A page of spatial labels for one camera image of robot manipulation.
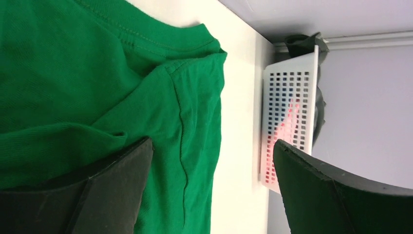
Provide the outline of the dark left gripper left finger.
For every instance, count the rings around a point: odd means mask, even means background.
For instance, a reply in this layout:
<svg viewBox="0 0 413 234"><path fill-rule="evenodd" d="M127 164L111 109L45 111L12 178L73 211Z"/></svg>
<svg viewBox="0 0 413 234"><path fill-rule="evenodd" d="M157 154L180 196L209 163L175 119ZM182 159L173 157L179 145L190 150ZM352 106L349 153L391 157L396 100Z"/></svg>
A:
<svg viewBox="0 0 413 234"><path fill-rule="evenodd" d="M144 137L131 146L35 186L0 192L3 234L131 234L153 157Z"/></svg>

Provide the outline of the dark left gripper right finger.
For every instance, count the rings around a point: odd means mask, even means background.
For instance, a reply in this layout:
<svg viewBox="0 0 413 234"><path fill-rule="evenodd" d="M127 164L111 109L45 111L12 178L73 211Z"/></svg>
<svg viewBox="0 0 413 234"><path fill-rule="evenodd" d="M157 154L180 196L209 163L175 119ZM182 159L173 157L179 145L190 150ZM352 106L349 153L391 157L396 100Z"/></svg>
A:
<svg viewBox="0 0 413 234"><path fill-rule="evenodd" d="M412 189L352 174L281 139L273 162L291 233L412 233Z"/></svg>

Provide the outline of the green t shirt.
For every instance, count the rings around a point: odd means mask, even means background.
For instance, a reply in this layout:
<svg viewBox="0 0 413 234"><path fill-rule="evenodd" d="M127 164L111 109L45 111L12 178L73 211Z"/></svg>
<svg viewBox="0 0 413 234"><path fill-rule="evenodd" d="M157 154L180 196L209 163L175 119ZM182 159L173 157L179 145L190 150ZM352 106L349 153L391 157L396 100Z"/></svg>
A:
<svg viewBox="0 0 413 234"><path fill-rule="evenodd" d="M154 144L135 234L208 234L226 52L125 0L0 3L0 186Z"/></svg>

